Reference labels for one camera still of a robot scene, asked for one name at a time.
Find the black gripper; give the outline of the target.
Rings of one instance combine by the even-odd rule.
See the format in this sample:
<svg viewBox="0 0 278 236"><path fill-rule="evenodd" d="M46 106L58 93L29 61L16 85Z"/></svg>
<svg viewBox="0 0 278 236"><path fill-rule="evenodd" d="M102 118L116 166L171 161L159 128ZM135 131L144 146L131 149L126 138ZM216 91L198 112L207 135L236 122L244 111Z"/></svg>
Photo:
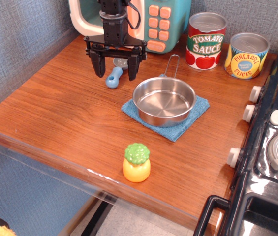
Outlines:
<svg viewBox="0 0 278 236"><path fill-rule="evenodd" d="M104 76L105 57L128 58L129 80L135 80L140 62L147 57L147 42L130 36L128 28L133 28L133 25L126 14L101 14L100 17L104 33L84 38L95 74L100 78Z"/></svg>

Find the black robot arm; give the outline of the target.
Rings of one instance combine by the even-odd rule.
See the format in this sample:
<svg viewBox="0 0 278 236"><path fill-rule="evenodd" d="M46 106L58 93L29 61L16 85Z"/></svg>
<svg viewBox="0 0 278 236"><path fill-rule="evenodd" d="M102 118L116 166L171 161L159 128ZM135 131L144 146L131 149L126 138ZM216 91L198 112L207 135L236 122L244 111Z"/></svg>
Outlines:
<svg viewBox="0 0 278 236"><path fill-rule="evenodd" d="M103 77L106 71L105 58L127 59L129 80L136 79L139 65L146 60L147 42L132 37L128 28L137 29L141 23L133 26L128 18L127 7L137 13L139 10L129 0L99 0L99 15L103 23L103 34L85 36L86 54L90 57L95 74Z"/></svg>

